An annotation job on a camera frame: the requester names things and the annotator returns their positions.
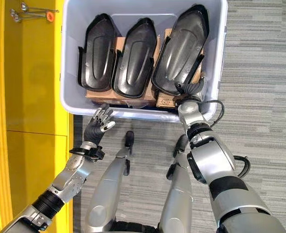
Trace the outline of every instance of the black wrist cuff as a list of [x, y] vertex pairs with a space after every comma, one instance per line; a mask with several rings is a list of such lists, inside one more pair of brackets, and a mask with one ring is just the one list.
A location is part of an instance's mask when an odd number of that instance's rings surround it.
[[81, 155], [93, 160], [95, 159], [102, 160], [105, 155], [105, 153], [102, 151], [101, 146], [97, 146], [96, 148], [91, 148], [90, 150], [84, 148], [73, 148], [69, 151], [69, 153]]
[[64, 202], [49, 190], [46, 190], [33, 203], [33, 207], [50, 219], [52, 219], [56, 213], [61, 210], [63, 205]]

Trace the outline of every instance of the robotic hand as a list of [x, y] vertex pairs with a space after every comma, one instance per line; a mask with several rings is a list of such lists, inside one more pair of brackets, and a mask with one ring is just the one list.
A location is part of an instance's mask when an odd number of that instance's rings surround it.
[[95, 112], [85, 129], [83, 143], [79, 148], [70, 150], [73, 155], [65, 168], [50, 187], [10, 222], [2, 233], [44, 231], [63, 205], [79, 193], [91, 173], [93, 163], [104, 157], [99, 146], [104, 133], [115, 125], [114, 121], [109, 121], [113, 110], [108, 108], [109, 105], [104, 104]]

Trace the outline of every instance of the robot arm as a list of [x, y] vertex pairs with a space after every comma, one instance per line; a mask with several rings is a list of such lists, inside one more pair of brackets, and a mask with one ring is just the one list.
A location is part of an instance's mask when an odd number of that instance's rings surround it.
[[235, 159], [199, 111], [196, 100], [178, 108], [190, 142], [194, 177], [209, 186], [217, 233], [286, 233], [255, 191], [235, 174]]
[[56, 176], [50, 187], [38, 199], [24, 209], [2, 233], [34, 233], [44, 231], [53, 217], [81, 190], [93, 163], [103, 159], [104, 153], [98, 146], [104, 133], [115, 125], [109, 121], [112, 110], [102, 105], [93, 115], [84, 132], [84, 142], [79, 148], [70, 150], [72, 156], [65, 168]]

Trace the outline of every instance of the black plastic part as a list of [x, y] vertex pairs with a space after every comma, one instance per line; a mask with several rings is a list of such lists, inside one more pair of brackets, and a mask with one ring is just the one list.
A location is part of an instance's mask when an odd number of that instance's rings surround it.
[[126, 159], [123, 175], [128, 176], [129, 174], [130, 174], [130, 160]]
[[187, 94], [190, 96], [194, 96], [197, 93], [199, 93], [204, 86], [204, 80], [200, 79], [200, 81], [198, 83], [188, 83], [187, 81], [185, 81], [184, 83], [175, 83], [176, 89], [181, 93], [181, 94]]
[[175, 171], [175, 168], [176, 168], [177, 164], [171, 164], [171, 166], [169, 167], [168, 169], [168, 172], [167, 172], [167, 179], [169, 181], [171, 181], [173, 179], [173, 174], [174, 174], [174, 171]]
[[175, 22], [161, 48], [151, 81], [162, 92], [180, 95], [176, 83], [190, 83], [203, 57], [201, 50], [209, 34], [208, 13], [194, 5]]
[[128, 131], [125, 134], [125, 147], [132, 147], [134, 144], [134, 132], [133, 131]]
[[256, 208], [256, 210], [257, 210], [259, 213], [261, 213], [261, 214], [270, 215], [266, 210], [259, 209], [259, 208]]
[[184, 152], [185, 151], [185, 148], [188, 144], [189, 140], [188, 140], [188, 137], [186, 136], [186, 134], [183, 134], [182, 136], [180, 136], [180, 138], [178, 139], [176, 145], [175, 145], [175, 149], [174, 149], [174, 152], [173, 152], [173, 157], [175, 158], [176, 155], [179, 153], [179, 152]]
[[115, 44], [120, 36], [112, 19], [100, 14], [88, 26], [84, 48], [79, 47], [78, 83], [90, 91], [107, 91], [116, 61]]
[[192, 174], [194, 175], [196, 180], [203, 183], [203, 184], [206, 184], [206, 180], [203, 177], [202, 173], [200, 172], [200, 170], [196, 164], [196, 161], [194, 160], [191, 152], [187, 155], [187, 160], [188, 160], [189, 166], [191, 168]]
[[240, 209], [232, 210], [232, 211], [226, 213], [223, 217], [220, 218], [219, 225], [221, 225], [228, 218], [230, 218], [230, 217], [232, 217], [234, 215], [238, 215], [240, 213], [241, 213]]
[[40, 229], [27, 218], [20, 218], [6, 233], [39, 233]]
[[83, 148], [73, 148], [69, 153], [81, 155], [89, 159], [100, 159], [104, 158], [105, 153], [102, 151], [103, 147], [97, 146], [96, 148], [91, 148], [90, 150]]
[[123, 221], [114, 222], [110, 232], [159, 233], [155, 227]]
[[187, 130], [188, 139], [191, 140], [195, 135], [205, 132], [212, 131], [211, 127], [206, 123], [196, 123], [190, 126]]
[[224, 225], [221, 225], [219, 228], [217, 228], [216, 233], [228, 233], [228, 231]]
[[224, 176], [213, 180], [210, 185], [210, 191], [213, 200], [222, 192], [229, 190], [229, 189], [244, 189], [248, 191], [247, 186], [238, 177], [235, 176]]
[[56, 213], [61, 210], [63, 205], [64, 202], [49, 190], [46, 190], [33, 203], [33, 207], [50, 219], [52, 219]]
[[140, 19], [127, 33], [123, 51], [117, 53], [112, 88], [121, 96], [140, 98], [148, 85], [153, 68], [157, 35], [153, 21]]
[[204, 140], [202, 140], [202, 141], [200, 141], [200, 142], [198, 142], [198, 143], [196, 143], [196, 144], [194, 144], [194, 143], [191, 143], [190, 144], [190, 148], [191, 149], [194, 149], [195, 147], [200, 147], [200, 146], [202, 146], [202, 145], [204, 145], [204, 144], [206, 144], [206, 143], [209, 143], [210, 141], [214, 141], [215, 139], [213, 138], [213, 137], [208, 137], [208, 138], [206, 138], [206, 139], [204, 139]]

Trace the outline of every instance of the black cable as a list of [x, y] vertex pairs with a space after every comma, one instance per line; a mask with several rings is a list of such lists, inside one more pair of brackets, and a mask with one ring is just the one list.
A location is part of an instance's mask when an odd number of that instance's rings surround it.
[[242, 179], [243, 177], [245, 177], [249, 173], [249, 171], [251, 169], [251, 163], [247, 157], [235, 155], [234, 159], [244, 162], [244, 167], [243, 167], [242, 171], [238, 174], [238, 177]]
[[204, 101], [204, 102], [200, 102], [202, 104], [204, 103], [219, 103], [221, 105], [221, 111], [219, 113], [219, 116], [217, 117], [217, 119], [213, 122], [213, 124], [210, 125], [210, 127], [212, 128], [214, 125], [216, 125], [224, 116], [225, 114], [225, 105], [220, 101], [220, 100], [208, 100], [208, 101]]

